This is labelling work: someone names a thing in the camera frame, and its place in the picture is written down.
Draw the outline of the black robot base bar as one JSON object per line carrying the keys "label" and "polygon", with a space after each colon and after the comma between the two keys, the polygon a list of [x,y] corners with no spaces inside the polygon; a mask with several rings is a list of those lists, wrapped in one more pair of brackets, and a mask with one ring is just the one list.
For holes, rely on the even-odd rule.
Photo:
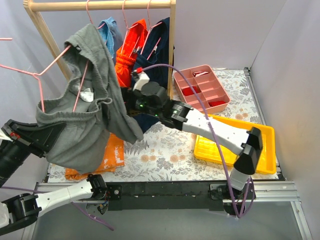
{"label": "black robot base bar", "polygon": [[109,211],[189,210],[224,211],[231,194],[225,180],[108,182],[107,195],[88,198],[90,203],[108,201]]}

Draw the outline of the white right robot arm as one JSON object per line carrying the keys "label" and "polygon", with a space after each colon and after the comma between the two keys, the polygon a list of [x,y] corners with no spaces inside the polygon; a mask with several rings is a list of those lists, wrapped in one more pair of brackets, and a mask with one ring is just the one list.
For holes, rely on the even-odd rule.
{"label": "white right robot arm", "polygon": [[245,192],[245,184],[256,168],[263,150],[261,130],[237,128],[212,117],[182,101],[170,99],[165,89],[156,82],[148,82],[140,89],[121,88],[129,113],[154,116],[168,128],[192,133],[229,149],[237,156],[228,175],[227,195],[237,199]]}

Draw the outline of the orange white cloth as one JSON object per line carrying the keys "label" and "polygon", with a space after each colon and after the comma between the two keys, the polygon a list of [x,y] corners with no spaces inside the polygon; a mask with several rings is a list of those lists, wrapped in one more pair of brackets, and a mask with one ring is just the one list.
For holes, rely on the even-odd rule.
{"label": "orange white cloth", "polygon": [[114,173],[117,168],[124,165],[124,141],[111,133],[105,146],[102,162],[94,172],[80,174],[75,169],[67,168],[64,176],[69,181],[80,181],[86,179],[89,174]]}

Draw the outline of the grey shorts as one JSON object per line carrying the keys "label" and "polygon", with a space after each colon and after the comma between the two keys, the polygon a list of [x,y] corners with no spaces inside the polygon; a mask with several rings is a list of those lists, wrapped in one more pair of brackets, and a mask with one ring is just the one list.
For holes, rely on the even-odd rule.
{"label": "grey shorts", "polygon": [[97,28],[87,24],[64,43],[63,59],[72,69],[64,94],[39,103],[40,126],[65,122],[49,163],[94,172],[102,163],[110,134],[131,144],[143,139],[137,121],[127,114],[115,65]]}

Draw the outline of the pink wire hanger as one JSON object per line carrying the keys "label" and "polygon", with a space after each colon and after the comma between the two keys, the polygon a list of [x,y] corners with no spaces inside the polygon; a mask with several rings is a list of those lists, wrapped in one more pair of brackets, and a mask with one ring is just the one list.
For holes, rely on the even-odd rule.
{"label": "pink wire hanger", "polygon": [[[15,72],[18,72],[18,73],[22,73],[22,74],[25,74],[25,75],[28,75],[28,76],[32,76],[34,79],[36,79],[37,82],[38,82],[38,87],[39,87],[41,110],[42,110],[43,112],[45,112],[45,103],[44,103],[43,87],[42,87],[42,82],[41,82],[41,80],[40,80],[40,77],[41,77],[43,74],[45,74],[55,63],[57,63],[58,60],[59,60],[70,48],[71,48],[71,45],[68,45],[41,73],[29,72],[29,71],[26,71],[26,70],[17,69],[17,68],[14,68],[14,67],[9,67],[9,66],[3,65],[3,64],[1,64],[0,67],[1,67],[1,68],[4,68],[4,69],[7,69],[7,70],[15,71]],[[87,70],[88,70],[88,66],[89,66],[89,61],[87,60],[87,61],[86,61],[86,64],[85,64],[84,71],[83,71],[82,79],[81,79],[81,81],[80,81],[79,90],[78,90],[78,93],[77,93],[77,96],[76,96],[76,99],[75,99],[75,103],[74,103],[74,106],[73,106],[73,109],[72,109],[73,112],[75,112],[75,111],[76,111],[76,108],[77,108],[78,100],[79,100],[79,97],[80,97],[80,92],[81,92],[81,89],[82,89],[82,86],[83,86],[83,83],[84,83],[84,80],[85,80],[85,76],[86,76],[86,73],[87,73]]]}

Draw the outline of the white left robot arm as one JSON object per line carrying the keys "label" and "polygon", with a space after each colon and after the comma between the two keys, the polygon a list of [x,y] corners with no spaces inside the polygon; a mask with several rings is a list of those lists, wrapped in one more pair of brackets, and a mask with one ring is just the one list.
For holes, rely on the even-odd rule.
{"label": "white left robot arm", "polygon": [[[0,129],[0,184],[3,186],[30,154],[45,157],[56,144],[66,122],[39,126],[8,120]],[[99,174],[89,174],[79,183],[46,193],[24,193],[0,203],[0,234],[5,235],[35,223],[44,214],[78,200],[102,200],[107,185]]]}

